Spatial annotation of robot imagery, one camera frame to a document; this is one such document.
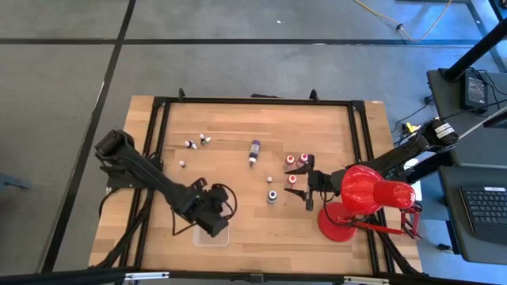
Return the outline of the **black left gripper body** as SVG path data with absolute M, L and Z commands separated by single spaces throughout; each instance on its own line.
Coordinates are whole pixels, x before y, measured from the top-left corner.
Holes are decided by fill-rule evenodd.
M 201 213 L 223 213 L 223 205 L 228 201 L 227 191 L 222 186 L 212 186 L 205 189 L 202 186 L 195 186 L 197 202 L 193 210 L 193 215 L 198 216 Z

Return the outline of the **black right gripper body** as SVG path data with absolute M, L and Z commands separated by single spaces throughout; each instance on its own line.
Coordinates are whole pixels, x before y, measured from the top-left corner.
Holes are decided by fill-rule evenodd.
M 331 174 L 325 174 L 319 170 L 309 172 L 309 188 L 311 191 L 332 192 L 335 196 L 341 194 L 343 171 L 338 170 Z

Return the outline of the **clear plastic container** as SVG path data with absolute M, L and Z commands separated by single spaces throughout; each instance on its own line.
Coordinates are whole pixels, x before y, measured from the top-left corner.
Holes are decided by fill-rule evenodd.
M 201 227 L 193 230 L 193 244 L 197 247 L 225 247 L 230 241 L 229 227 L 221 230 L 215 237 L 211 237 Z

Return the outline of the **violet food coloring bottle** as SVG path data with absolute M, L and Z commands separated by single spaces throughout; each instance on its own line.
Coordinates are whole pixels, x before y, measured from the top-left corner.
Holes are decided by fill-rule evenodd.
M 253 140 L 250 145 L 250 151 L 249 151 L 249 165 L 253 166 L 258 159 L 258 156 L 260 154 L 261 150 L 261 142 L 259 140 Z

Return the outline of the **red desk lamp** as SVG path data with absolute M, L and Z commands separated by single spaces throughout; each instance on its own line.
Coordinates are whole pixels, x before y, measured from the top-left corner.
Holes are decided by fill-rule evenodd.
M 379 234 L 406 235 L 418 238 L 417 227 L 422 208 L 411 185 L 386 180 L 365 165 L 354 165 L 338 176 L 340 202 L 324 202 L 318 213 L 318 227 L 331 241 L 348 241 L 358 230 Z M 400 211 L 398 229 L 381 226 L 374 220 L 384 207 Z

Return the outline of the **dark grey side desk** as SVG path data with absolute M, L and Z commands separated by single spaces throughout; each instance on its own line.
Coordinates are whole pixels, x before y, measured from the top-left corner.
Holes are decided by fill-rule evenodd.
M 466 186 L 507 188 L 507 169 L 441 166 L 439 174 L 455 251 L 469 262 L 507 265 L 507 245 L 482 241 L 473 235 L 459 193 L 459 189 Z
M 484 117 L 459 106 L 461 84 L 445 81 L 438 70 L 427 72 L 429 87 L 436 101 L 438 116 L 456 133 L 464 134 L 450 151 L 458 166 L 507 169 L 507 128 L 483 127 Z

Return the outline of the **black laptop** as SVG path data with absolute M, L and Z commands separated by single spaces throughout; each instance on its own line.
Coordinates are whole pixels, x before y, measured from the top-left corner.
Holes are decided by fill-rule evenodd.
M 507 188 L 466 186 L 459 189 L 473 235 L 507 245 Z

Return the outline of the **black power adapter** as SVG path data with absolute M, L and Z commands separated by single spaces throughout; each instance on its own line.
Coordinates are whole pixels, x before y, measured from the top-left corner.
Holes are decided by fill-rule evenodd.
M 462 75 L 459 106 L 482 115 L 488 110 L 488 90 L 482 75 L 478 71 L 467 71 Z

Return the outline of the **black flat device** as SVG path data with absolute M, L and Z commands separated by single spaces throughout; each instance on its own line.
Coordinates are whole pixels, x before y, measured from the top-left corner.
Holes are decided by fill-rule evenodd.
M 507 128 L 507 111 L 488 119 L 482 125 L 483 127 Z

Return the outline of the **black pole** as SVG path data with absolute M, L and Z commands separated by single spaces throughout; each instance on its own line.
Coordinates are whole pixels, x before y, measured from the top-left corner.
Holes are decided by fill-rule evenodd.
M 456 80 L 468 67 L 494 48 L 507 36 L 507 18 L 503 19 L 488 32 L 462 58 L 445 70 L 442 77 L 448 82 Z

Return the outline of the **black aluminium table frame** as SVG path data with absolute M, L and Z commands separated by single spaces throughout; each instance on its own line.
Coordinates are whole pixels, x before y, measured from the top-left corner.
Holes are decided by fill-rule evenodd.
M 288 108 L 288 113 L 291 116 L 295 115 L 295 109 L 298 106 L 317 108 L 319 111 L 322 111 L 326 106 L 343 108 L 349 120 L 348 127 L 350 130 L 353 157 L 356 160 L 361 159 L 360 148 L 362 145 L 359 142 L 355 116 L 353 114 L 354 101 L 319 101 L 314 97 L 310 97 L 306 100 L 289 100 L 276 98 L 187 97 L 186 95 L 180 95 L 179 97 L 156 97 L 154 101 L 165 105 L 164 117 L 161 121 L 162 127 L 167 126 L 170 120 L 170 113 L 177 106 L 194 107 L 198 104 L 207 107 L 211 105 L 218 105 L 219 107 L 240 107 L 242 105 L 281 105 Z M 161 158 L 157 155 L 151 155 L 148 153 L 141 155 L 151 162 L 152 165 L 162 171 L 162 167 L 165 165 L 165 162 Z M 149 188 L 146 184 L 136 179 L 134 186 L 135 188 L 155 190 L 153 188 Z M 488 285 L 486 283 L 476 283 L 457 279 L 434 278 L 420 273 L 414 268 L 410 268 L 408 266 L 403 256 L 400 253 L 397 253 L 394 243 L 389 243 L 388 248 L 391 251 L 395 262 L 401 269 L 399 273 L 369 271 L 366 275 L 358 275 L 355 272 L 351 274 L 341 274 L 338 271 L 338 267 L 345 262 L 342 257 L 333 258 L 330 261 L 331 272 L 329 274 L 322 272 L 317 267 L 313 267 L 309 272 L 297 272 L 293 270 L 284 272 L 280 268 L 268 271 L 237 269 L 232 268 L 230 264 L 226 264 L 224 269 L 218 271 L 214 271 L 211 268 L 207 268 L 204 271 L 192 271 L 188 268 L 180 270 L 178 269 L 178 265 L 182 263 L 181 260 L 177 260 L 172 265 L 149 265 L 148 262 L 144 261 L 139 267 L 113 267 L 112 264 L 118 258 L 120 250 L 122 250 L 126 246 L 127 242 L 132 239 L 132 236 L 136 233 L 139 225 L 147 220 L 147 216 L 151 212 L 153 205 L 153 200 L 148 200 L 143 205 L 132 224 L 127 228 L 125 234 L 100 264 L 87 269 L 68 272 L 45 272 L 29 275 L 1 276 L 0 285 L 94 285 L 119 282 L 124 280 L 124 275 L 129 272 L 169 272 L 170 277 L 168 279 L 229 279 L 230 281 L 241 280 L 251 283 L 263 283 L 267 281 L 343 283 L 345 276 L 364 276 L 388 279 L 390 281 L 390 285 Z M 247 225 L 249 225 L 249 221 L 243 219 L 240 215 L 235 215 L 231 221 L 229 221 L 228 227 L 229 230 L 236 230 L 240 226 Z

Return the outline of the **silver frame bracket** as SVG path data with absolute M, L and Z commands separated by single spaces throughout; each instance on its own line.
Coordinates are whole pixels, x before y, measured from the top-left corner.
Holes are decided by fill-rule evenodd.
M 388 279 L 364 277 L 364 276 L 348 276 L 343 279 L 343 283 L 347 285 L 390 285 Z
M 149 279 L 168 279 L 169 272 L 129 272 L 124 275 L 124 281 L 141 281 Z

